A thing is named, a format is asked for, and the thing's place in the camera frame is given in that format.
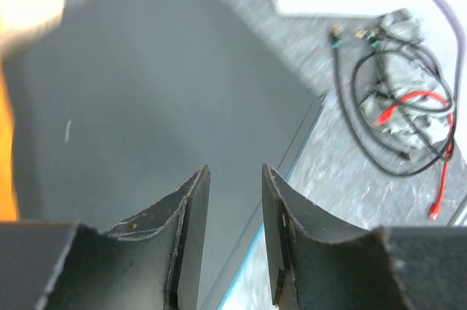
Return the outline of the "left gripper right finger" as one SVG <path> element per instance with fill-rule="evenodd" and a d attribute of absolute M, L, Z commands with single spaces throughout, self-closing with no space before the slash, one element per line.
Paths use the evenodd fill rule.
<path fill-rule="evenodd" d="M 409 309 L 381 228 L 364 230 L 261 172 L 271 301 L 280 309 Z"/>

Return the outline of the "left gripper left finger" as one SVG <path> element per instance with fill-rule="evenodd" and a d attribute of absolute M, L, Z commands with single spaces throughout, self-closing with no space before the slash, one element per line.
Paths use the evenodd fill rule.
<path fill-rule="evenodd" d="M 37 308 L 196 309 L 209 184 L 202 166 L 108 231 L 74 224 Z"/>

